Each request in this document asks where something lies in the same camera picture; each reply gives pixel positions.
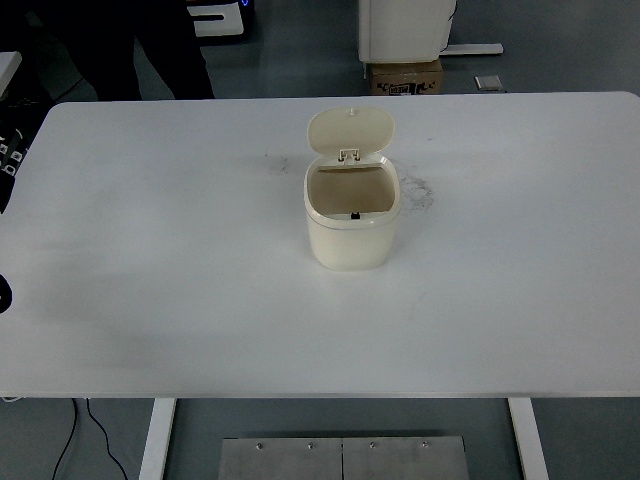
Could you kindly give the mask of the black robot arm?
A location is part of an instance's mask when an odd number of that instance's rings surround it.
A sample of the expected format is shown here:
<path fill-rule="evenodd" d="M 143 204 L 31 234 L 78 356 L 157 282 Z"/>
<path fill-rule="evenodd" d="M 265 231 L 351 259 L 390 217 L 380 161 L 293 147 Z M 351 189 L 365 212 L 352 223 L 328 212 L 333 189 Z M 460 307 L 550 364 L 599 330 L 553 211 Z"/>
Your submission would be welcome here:
<path fill-rule="evenodd" d="M 42 125 L 48 108 L 20 99 L 1 103 L 1 213 L 11 199 L 17 173 Z"/>

